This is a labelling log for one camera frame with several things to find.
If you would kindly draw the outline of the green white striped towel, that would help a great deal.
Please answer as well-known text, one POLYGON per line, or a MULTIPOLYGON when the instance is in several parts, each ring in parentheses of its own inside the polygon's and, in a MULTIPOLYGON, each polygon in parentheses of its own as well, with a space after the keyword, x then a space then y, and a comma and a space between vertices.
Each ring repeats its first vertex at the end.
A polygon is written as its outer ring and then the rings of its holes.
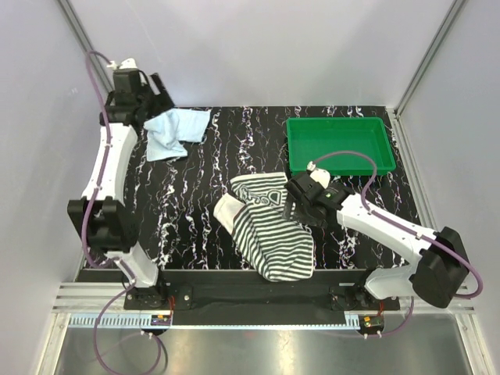
POLYGON ((312 235, 283 218, 287 181, 284 172, 233 177, 233 193, 223 195, 213 212, 244 261, 270 282, 307 280, 314 271, 312 235))

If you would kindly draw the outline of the green plastic tray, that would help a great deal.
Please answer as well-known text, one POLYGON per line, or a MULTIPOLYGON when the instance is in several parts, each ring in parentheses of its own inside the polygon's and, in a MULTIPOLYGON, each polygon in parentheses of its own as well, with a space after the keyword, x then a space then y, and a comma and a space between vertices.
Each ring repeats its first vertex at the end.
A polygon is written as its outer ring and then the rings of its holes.
POLYGON ((289 170, 297 174, 330 152, 359 152, 383 176, 396 168, 384 122, 379 117, 305 117, 287 120, 289 170))

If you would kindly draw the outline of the light blue towel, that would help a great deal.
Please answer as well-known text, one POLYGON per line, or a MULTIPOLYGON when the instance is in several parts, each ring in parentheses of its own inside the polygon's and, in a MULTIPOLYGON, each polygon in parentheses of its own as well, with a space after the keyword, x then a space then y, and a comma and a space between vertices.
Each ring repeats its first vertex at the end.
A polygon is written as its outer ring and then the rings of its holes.
POLYGON ((146 121, 147 161, 186 157, 183 143, 200 143, 210 117, 210 110, 170 109, 146 121))

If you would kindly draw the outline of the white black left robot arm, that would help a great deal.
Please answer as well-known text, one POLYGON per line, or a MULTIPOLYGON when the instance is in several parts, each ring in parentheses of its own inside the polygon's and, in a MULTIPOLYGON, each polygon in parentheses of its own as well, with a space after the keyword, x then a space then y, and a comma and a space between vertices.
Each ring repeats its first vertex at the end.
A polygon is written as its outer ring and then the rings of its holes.
POLYGON ((112 72, 114 88, 99 114, 100 141, 90 180, 67 213, 82 240, 84 254, 92 250, 115 263, 141 292, 151 309, 161 309, 169 291, 161 285, 159 268, 138 242, 139 228, 125 206, 124 185, 132 151, 145 122, 173 109, 161 78, 146 75, 128 59, 112 72))

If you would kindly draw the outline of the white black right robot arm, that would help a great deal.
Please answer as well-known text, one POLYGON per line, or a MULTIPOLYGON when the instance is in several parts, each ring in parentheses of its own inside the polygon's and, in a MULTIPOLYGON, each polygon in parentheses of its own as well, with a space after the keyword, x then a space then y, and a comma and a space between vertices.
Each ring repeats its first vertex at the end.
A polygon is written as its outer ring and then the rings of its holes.
POLYGON ((344 293, 347 306, 373 309, 386 298, 418 297, 445 309, 469 270, 459 234, 421 227, 369 203, 360 193, 330 182, 319 171, 301 172, 284 185, 284 218, 323 229, 335 226, 365 234, 407 263, 367 270, 344 293))

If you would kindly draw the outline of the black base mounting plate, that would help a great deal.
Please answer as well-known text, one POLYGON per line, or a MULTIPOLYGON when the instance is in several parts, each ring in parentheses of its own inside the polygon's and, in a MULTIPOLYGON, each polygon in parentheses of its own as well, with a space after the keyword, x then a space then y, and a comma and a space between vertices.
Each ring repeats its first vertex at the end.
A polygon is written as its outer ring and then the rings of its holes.
POLYGON ((345 322, 334 298, 357 283, 363 270, 317 270, 308 280, 271 283, 250 270, 168 270, 173 322, 185 326, 312 326, 345 322))

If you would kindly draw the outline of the aluminium frame rail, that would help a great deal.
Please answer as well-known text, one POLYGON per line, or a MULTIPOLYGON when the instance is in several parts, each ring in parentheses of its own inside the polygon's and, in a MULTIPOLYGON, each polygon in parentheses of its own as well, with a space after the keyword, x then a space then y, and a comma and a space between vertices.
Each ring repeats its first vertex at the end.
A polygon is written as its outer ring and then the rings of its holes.
MULTIPOLYGON (((314 305, 317 307, 333 306, 333 309, 345 311, 375 311, 378 303, 363 307, 361 302, 346 302, 350 285, 329 286, 328 284, 204 284, 180 282, 166 287, 167 296, 173 296, 175 310, 201 308, 203 305, 314 305)), ((53 312, 93 312, 104 307, 112 297, 124 291, 120 283, 63 283, 56 295, 53 312)), ((167 297, 140 298, 138 292, 127 292, 125 297, 118 297, 112 303, 111 311, 166 309, 167 297)), ((407 309, 410 297, 389 298, 384 302, 384 311, 395 312, 407 309)), ((466 300, 454 300, 445 309, 435 308, 415 297, 416 313, 455 313, 471 314, 473 303, 466 300)))

